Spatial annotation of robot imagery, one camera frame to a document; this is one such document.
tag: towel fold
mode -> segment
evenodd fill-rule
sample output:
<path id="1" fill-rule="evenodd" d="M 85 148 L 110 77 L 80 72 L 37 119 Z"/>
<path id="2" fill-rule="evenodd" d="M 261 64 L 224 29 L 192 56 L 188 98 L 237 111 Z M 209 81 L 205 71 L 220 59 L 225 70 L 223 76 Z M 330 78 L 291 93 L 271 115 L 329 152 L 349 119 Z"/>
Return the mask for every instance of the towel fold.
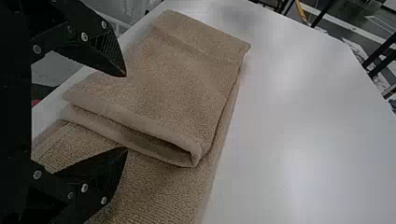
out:
<path id="1" fill-rule="evenodd" d="M 212 148 L 250 45 L 167 10 L 124 53 L 127 78 L 90 75 L 63 119 L 161 161 L 195 167 Z"/>
<path id="2" fill-rule="evenodd" d="M 198 224 L 212 188 L 219 155 L 231 121 L 239 81 L 233 85 L 220 116 L 212 147 L 195 168 L 180 168 L 129 150 L 118 191 L 113 200 L 88 223 L 101 224 Z M 98 121 L 82 109 L 81 116 Z M 57 172 L 120 144 L 75 123 L 51 127 L 39 135 L 33 160 Z"/>

